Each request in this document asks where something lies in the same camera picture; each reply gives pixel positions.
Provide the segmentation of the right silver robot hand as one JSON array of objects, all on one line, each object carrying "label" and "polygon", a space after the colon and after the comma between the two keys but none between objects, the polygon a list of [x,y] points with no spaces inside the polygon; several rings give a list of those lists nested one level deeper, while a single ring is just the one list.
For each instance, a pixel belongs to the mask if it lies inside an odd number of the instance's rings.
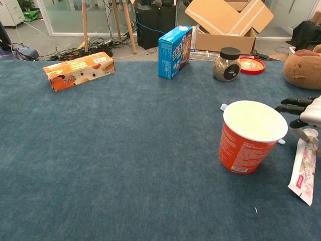
[{"label": "right silver robot hand", "polygon": [[286,98],[275,110],[279,113],[297,115],[298,118],[289,123],[289,127],[307,142],[309,136],[304,133],[303,127],[314,127],[320,129],[320,96],[309,98]]}]

